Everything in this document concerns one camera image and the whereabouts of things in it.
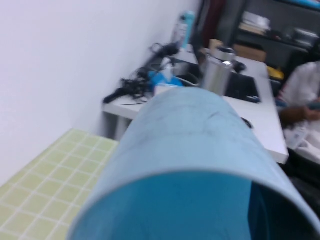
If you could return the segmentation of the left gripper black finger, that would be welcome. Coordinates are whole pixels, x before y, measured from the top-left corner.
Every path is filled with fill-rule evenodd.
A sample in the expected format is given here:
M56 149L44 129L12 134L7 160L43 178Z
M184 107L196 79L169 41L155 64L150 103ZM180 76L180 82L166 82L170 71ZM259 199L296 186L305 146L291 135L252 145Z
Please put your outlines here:
M293 203L256 183L251 185L248 225L252 240L320 238L320 234Z

